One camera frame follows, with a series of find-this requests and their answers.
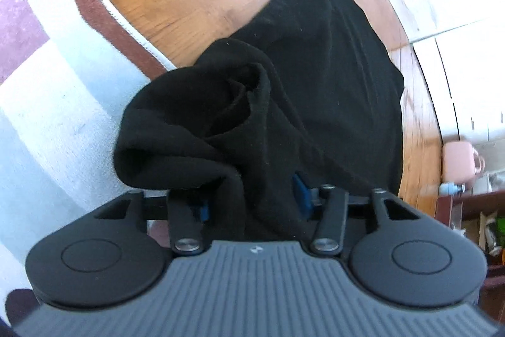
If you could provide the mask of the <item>black garment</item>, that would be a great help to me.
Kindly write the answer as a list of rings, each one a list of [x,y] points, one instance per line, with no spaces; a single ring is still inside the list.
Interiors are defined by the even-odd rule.
[[[208,240],[308,241],[292,178],[398,192],[404,80],[354,0],[270,0],[124,110],[117,176],[197,188]]]

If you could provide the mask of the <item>pink mug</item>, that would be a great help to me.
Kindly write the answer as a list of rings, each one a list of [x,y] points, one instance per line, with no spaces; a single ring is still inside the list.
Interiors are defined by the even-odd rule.
[[[485,168],[485,160],[468,141],[447,142],[442,151],[443,183],[465,185],[471,190]]]

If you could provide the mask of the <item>white patterned rug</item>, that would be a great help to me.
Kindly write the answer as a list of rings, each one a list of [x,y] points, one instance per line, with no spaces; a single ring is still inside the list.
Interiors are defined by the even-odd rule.
[[[172,62],[110,0],[1,0],[1,294],[40,239],[126,191],[122,113]]]

